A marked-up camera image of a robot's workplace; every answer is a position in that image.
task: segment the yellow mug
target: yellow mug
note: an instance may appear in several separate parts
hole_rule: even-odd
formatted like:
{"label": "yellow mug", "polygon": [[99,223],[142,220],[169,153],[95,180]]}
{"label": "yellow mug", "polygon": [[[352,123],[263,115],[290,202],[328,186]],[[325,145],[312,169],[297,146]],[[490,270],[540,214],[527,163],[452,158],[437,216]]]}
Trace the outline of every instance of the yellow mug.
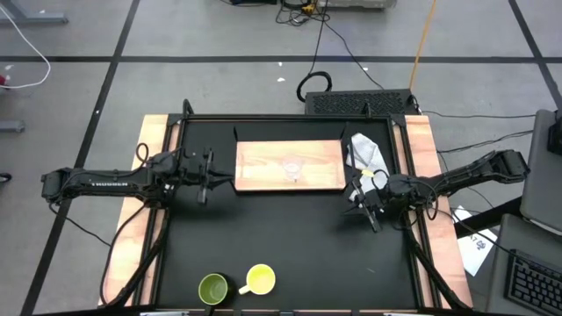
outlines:
{"label": "yellow mug", "polygon": [[238,292],[244,295],[251,291],[257,295],[264,295],[275,286],[275,272],[267,264],[257,264],[248,271],[246,275],[246,285],[242,286]]}

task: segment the desk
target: desk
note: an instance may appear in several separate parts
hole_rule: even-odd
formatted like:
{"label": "desk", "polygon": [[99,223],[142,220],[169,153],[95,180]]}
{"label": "desk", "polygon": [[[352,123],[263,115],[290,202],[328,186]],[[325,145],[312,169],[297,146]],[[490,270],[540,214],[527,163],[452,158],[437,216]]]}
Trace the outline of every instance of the desk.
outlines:
{"label": "desk", "polygon": [[[144,118],[140,130],[139,142],[148,145],[151,154],[162,151],[163,136],[166,133],[166,122],[168,115],[147,115]],[[429,118],[425,116],[406,116],[407,133],[410,142],[410,150],[414,160],[414,168],[418,176],[434,176],[441,173],[439,161],[437,159],[436,147],[433,135],[429,126]],[[171,142],[168,150],[173,150],[179,134],[179,126],[172,127]],[[400,161],[400,168],[407,169],[405,148],[401,141],[400,129],[395,126],[396,145]],[[141,162],[134,158],[133,168],[139,166]],[[439,205],[444,211],[449,211],[449,203],[446,197],[440,197]],[[119,216],[120,226],[136,210],[141,207],[141,202],[132,197],[126,197]],[[108,300],[114,298],[129,277],[137,268],[145,235],[147,230],[149,210],[139,214],[131,223],[123,229],[113,249],[111,264],[104,281],[104,293]],[[159,231],[159,224],[162,221],[162,212],[156,214],[156,225],[153,233],[153,240]],[[454,226],[449,217],[439,213],[435,220],[426,220],[429,244],[436,268],[439,270],[448,285],[454,290],[459,298],[467,305],[472,306],[472,299],[466,282],[463,262],[458,250],[457,236]],[[432,306],[432,297],[429,287],[428,276],[425,270],[418,263],[420,271],[423,301],[425,306]],[[148,304],[153,290],[155,264],[153,263],[145,275],[140,302]]]}

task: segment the black keyboard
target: black keyboard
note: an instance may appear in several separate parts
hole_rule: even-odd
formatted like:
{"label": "black keyboard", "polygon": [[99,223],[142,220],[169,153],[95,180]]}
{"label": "black keyboard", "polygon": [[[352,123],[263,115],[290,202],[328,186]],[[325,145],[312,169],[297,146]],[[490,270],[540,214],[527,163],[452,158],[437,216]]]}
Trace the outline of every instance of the black keyboard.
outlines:
{"label": "black keyboard", "polygon": [[544,315],[562,316],[562,269],[512,249],[509,256],[507,299]]}

